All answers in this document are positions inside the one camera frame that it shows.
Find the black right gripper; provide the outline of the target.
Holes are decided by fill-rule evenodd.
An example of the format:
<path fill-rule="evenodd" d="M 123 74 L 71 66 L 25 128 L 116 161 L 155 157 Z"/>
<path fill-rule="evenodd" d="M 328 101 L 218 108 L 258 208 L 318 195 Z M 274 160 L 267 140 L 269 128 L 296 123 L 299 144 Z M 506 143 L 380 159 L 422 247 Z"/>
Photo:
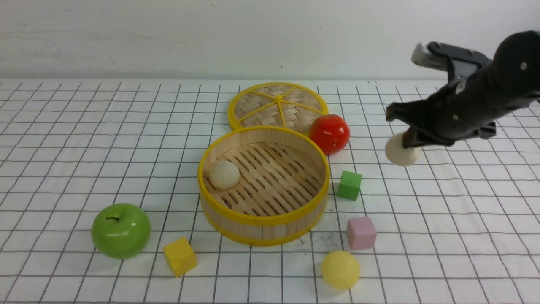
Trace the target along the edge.
<path fill-rule="evenodd" d="M 494 122 L 529 106 L 539 97 L 539 77 L 469 77 L 446 86 L 424 102 L 391 103 L 386 121 L 399 120 L 409 127 L 402 136 L 403 148 L 452 146 L 471 137 L 492 137 Z"/>

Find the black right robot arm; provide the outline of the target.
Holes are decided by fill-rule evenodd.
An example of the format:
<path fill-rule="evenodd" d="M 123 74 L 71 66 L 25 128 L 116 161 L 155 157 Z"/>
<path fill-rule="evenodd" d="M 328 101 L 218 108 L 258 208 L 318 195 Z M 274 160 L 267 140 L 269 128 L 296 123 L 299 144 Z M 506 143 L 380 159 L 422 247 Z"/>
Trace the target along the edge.
<path fill-rule="evenodd" d="M 445 71 L 448 81 L 426 99 L 387 106 L 388 122 L 408 126 L 403 148 L 489 139 L 496 135 L 498 119 L 539 100 L 540 37 L 535 30 L 508 36 L 493 58 L 431 41 L 418 43 L 411 61 Z"/>

